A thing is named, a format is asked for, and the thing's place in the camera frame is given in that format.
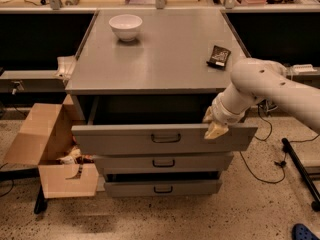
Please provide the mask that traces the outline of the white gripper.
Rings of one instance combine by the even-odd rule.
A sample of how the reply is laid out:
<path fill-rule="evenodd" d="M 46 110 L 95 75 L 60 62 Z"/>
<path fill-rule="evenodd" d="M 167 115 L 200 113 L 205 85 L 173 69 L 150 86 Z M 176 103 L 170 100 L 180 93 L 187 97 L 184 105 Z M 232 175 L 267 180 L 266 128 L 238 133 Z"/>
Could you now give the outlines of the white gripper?
<path fill-rule="evenodd" d="M 216 139 L 226 134 L 229 130 L 229 128 L 226 125 L 234 125 L 238 123 L 244 116 L 244 112 L 238 114 L 230 112 L 222 103 L 222 94 L 219 94 L 212 101 L 211 106 L 207 108 L 205 115 L 202 119 L 203 123 L 210 123 L 212 121 L 212 118 L 214 121 L 216 121 L 211 122 L 209 124 L 208 130 L 206 131 L 204 138 Z"/>

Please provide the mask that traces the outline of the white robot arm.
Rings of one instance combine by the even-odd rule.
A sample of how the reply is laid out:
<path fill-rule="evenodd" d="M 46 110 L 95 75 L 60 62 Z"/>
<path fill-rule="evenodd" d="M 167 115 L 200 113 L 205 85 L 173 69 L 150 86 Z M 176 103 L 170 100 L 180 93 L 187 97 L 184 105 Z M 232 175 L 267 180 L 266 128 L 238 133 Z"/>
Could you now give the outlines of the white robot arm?
<path fill-rule="evenodd" d="M 320 133 L 320 90 L 283 76 L 286 68 L 274 61 L 246 58 L 236 62 L 231 83 L 212 101 L 203 118 L 208 123 L 205 139 L 226 134 L 245 112 L 262 100 L 281 110 L 316 133 Z"/>

